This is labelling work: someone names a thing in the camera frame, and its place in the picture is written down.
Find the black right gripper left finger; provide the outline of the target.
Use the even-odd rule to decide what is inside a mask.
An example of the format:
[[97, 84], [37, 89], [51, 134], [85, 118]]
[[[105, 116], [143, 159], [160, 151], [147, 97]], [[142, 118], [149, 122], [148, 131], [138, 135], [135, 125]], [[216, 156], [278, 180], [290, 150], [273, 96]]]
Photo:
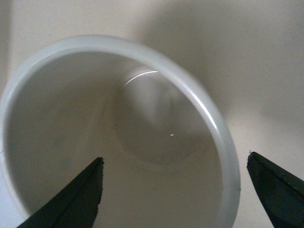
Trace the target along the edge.
[[91, 228], [103, 192], [104, 161], [96, 158], [20, 228]]

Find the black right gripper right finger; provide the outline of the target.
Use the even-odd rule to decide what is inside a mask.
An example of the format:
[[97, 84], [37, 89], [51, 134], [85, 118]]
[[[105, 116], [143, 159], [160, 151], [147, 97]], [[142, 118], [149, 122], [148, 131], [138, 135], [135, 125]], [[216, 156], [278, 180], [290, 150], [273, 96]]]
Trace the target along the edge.
[[304, 226], [304, 181], [251, 152], [247, 170], [258, 198], [275, 228]]

